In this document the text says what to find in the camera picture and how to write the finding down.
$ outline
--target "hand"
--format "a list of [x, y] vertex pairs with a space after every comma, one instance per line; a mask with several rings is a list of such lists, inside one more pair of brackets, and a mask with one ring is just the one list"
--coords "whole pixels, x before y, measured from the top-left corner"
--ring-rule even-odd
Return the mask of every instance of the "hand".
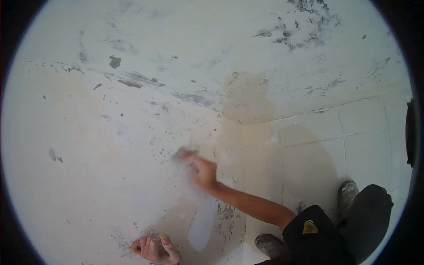
[[216, 181], [216, 163], [207, 161], [197, 153], [182, 150], [180, 160], [187, 163], [191, 168], [191, 182], [202, 191], [211, 194], [218, 189]]
[[176, 265], [180, 261], [180, 255], [171, 240], [159, 234], [154, 237], [142, 237], [131, 245], [131, 251], [156, 264]]

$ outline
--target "forearm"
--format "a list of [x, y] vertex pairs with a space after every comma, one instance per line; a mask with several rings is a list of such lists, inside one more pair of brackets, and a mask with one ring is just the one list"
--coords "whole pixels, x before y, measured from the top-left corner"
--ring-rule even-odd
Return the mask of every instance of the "forearm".
[[277, 225], [282, 230], [296, 216], [293, 211], [280, 204], [234, 190], [220, 182], [218, 182], [217, 189], [213, 190], [210, 195], [228, 203], [253, 218], [265, 223]]

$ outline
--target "white wall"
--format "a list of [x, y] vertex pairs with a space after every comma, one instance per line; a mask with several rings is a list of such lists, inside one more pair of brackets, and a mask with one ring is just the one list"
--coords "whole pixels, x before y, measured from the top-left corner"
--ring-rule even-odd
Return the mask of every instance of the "white wall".
[[188, 264], [239, 264], [245, 216], [190, 186], [178, 147], [200, 147], [244, 190], [246, 141], [272, 134], [239, 123], [409, 87], [371, 4], [326, 4], [49, 1], [12, 65], [1, 132], [12, 202], [43, 259], [147, 264], [128, 247], [162, 230]]

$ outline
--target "gold badge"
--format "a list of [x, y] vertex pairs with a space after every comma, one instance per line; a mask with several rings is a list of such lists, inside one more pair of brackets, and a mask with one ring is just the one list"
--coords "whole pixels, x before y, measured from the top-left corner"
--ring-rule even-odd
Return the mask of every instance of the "gold badge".
[[302, 234], [316, 234], [318, 233], [318, 228], [314, 225], [314, 222], [311, 220], [308, 220], [305, 222], [305, 225], [303, 226], [303, 233]]

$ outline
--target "tiled floor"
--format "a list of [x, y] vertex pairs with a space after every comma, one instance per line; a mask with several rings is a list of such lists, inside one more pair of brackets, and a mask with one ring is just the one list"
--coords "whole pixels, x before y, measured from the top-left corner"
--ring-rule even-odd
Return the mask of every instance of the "tiled floor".
[[[246, 161], [246, 192], [294, 211], [300, 201], [306, 207], [318, 204], [336, 223], [337, 190], [343, 181], [355, 180], [360, 190], [370, 184], [384, 187], [392, 195], [394, 206], [385, 239], [363, 263], [371, 264], [396, 227], [408, 195], [412, 169], [407, 164], [404, 124], [409, 99], [407, 92], [399, 92], [261, 124], [266, 132], [262, 134], [257, 129], [251, 129], [251, 133], [245, 130], [245, 141], [250, 139], [246, 141], [246, 154], [255, 157]], [[256, 140], [249, 138], [253, 134]], [[267, 138], [269, 134], [273, 140], [258, 157], [258, 135]], [[281, 173], [261, 170], [269, 164]], [[257, 176], [271, 183], [268, 188], [257, 189]], [[267, 227], [259, 221], [247, 222], [246, 243], [259, 231], [266, 232]]]

